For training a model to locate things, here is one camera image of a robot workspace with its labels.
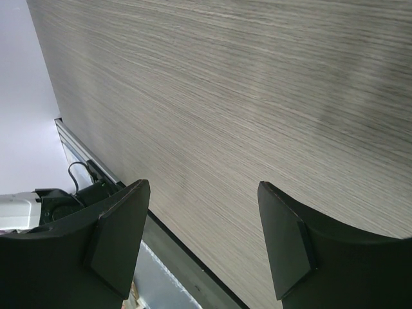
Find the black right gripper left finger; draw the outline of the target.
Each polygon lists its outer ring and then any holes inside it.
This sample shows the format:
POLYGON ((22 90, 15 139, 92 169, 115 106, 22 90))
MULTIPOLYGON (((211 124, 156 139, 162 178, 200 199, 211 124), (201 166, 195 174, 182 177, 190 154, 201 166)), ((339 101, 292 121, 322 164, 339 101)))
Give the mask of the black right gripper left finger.
POLYGON ((120 308, 129 297, 150 185, 29 232, 1 236, 2 308, 120 308))

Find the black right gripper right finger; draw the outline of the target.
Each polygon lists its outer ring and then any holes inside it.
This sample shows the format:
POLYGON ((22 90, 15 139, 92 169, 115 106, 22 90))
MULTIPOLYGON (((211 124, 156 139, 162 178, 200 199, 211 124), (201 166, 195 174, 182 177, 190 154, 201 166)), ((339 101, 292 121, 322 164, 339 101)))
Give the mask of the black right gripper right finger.
POLYGON ((276 299, 284 308, 410 308, 411 240, 347 225, 269 182, 257 190, 276 299))

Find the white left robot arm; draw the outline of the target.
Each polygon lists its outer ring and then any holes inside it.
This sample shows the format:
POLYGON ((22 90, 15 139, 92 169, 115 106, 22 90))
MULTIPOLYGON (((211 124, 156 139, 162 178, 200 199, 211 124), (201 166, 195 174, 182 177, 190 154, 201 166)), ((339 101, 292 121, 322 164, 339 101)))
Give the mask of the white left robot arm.
POLYGON ((96 185, 70 194, 62 189, 1 195, 1 234, 25 232, 80 211, 111 196, 96 185))

